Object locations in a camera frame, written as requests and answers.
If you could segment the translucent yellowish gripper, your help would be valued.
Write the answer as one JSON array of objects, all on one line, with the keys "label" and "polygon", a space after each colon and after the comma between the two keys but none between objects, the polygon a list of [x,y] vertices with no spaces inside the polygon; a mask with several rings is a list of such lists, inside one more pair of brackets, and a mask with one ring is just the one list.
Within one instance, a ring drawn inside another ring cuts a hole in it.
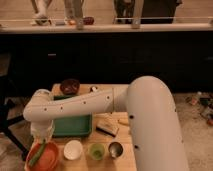
[{"label": "translucent yellowish gripper", "polygon": [[43,141],[49,142],[54,133],[54,122],[44,121],[44,122],[32,122],[31,123],[31,135],[35,142],[42,143]]}]

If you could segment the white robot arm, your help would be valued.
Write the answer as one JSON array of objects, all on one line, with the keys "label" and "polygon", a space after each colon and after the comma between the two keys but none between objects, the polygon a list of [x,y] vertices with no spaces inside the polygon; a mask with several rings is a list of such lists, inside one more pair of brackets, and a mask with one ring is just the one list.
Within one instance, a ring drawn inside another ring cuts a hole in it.
[{"label": "white robot arm", "polygon": [[110,112],[128,114],[137,171],[189,171],[173,96],[156,77],[63,100],[39,89],[23,115],[31,133],[44,137],[56,118]]}]

